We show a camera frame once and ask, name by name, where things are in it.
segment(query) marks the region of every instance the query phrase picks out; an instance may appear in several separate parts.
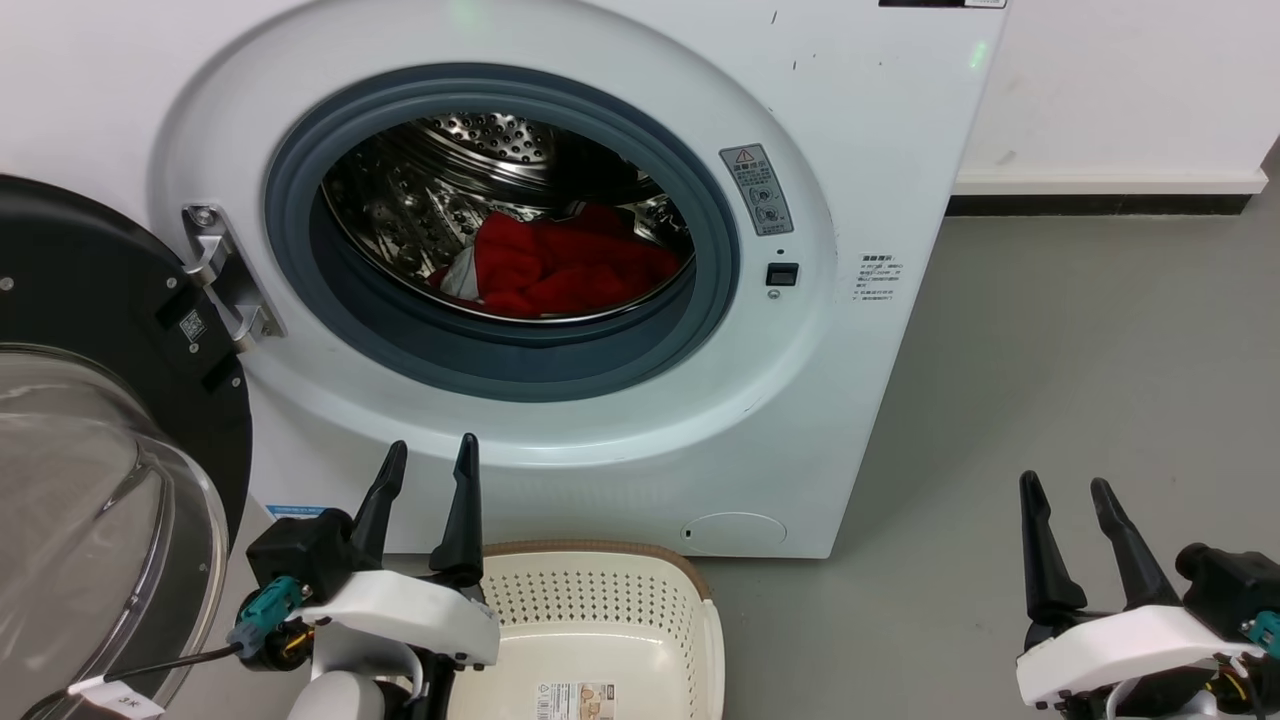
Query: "open door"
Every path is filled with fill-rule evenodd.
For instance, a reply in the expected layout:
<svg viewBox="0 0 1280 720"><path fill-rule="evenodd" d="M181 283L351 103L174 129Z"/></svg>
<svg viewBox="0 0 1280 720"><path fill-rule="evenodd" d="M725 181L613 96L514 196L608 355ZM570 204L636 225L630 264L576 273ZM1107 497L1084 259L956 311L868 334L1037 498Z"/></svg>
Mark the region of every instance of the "open door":
<svg viewBox="0 0 1280 720"><path fill-rule="evenodd" d="M202 646L248 487L246 391L159 240L0 176L0 716ZM163 703L182 676L131 683Z"/></svg>

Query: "perforated basket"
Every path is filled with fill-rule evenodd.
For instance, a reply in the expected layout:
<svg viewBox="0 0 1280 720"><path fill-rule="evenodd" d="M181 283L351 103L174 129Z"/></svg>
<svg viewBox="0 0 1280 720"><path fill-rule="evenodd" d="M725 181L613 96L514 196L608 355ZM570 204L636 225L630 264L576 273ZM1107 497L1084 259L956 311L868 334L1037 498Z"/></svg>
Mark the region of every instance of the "perforated basket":
<svg viewBox="0 0 1280 720"><path fill-rule="evenodd" d="M719 615L680 555L507 543L488 548L481 584L502 623L498 664L458 674L451 719L721 720Z"/></svg>

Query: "robotic arm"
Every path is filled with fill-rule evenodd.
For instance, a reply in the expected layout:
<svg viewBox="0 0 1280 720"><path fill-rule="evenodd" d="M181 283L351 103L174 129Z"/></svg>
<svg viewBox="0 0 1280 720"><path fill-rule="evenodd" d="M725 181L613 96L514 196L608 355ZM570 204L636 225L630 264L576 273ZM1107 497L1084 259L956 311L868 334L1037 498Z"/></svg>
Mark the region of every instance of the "robotic arm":
<svg viewBox="0 0 1280 720"><path fill-rule="evenodd" d="M337 509L280 519L246 551L261 587L227 639L253 670L311 661L291 719L443 720L454 675L498 660L498 619L480 593L479 443L462 438L453 503L425 578L381 569L407 457L403 442L392 445L355 520Z"/></svg>
<svg viewBox="0 0 1280 720"><path fill-rule="evenodd" d="M1196 543L1178 555L1192 582L1181 597L1156 562L1111 486L1091 486L1125 592L1121 612L1087 611L1050 530L1050 505L1033 471L1019 482L1027 580L1023 702L1068 720L1219 717L1280 710L1280 565L1258 552Z"/></svg>

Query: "gray rubber gasket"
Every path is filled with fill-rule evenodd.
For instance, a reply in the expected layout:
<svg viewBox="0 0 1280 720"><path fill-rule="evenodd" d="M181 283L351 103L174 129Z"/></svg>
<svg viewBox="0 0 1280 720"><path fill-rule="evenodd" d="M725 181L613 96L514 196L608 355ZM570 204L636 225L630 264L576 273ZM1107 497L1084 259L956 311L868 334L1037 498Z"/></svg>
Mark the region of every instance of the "gray rubber gasket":
<svg viewBox="0 0 1280 720"><path fill-rule="evenodd" d="M369 266L319 201L324 173L365 137L445 111L504 111L613 149L671 195L694 238L695 272L645 307L548 328L486 323L415 297ZM360 82L289 133L266 182L269 242L294 291L370 359L442 389L521 402L579 400L650 378L696 350L733 297L739 238L707 167L669 131L591 87L485 64L428 65Z"/></svg>

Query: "red clothing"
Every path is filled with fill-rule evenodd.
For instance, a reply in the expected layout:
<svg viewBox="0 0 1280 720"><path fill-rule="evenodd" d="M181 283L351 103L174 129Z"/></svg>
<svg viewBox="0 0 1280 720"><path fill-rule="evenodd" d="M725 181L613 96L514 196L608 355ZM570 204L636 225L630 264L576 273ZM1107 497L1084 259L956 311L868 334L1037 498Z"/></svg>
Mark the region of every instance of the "red clothing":
<svg viewBox="0 0 1280 720"><path fill-rule="evenodd" d="M621 305L676 274L680 260L589 205L561 222L490 214L476 232L475 268L486 310L532 318Z"/></svg>

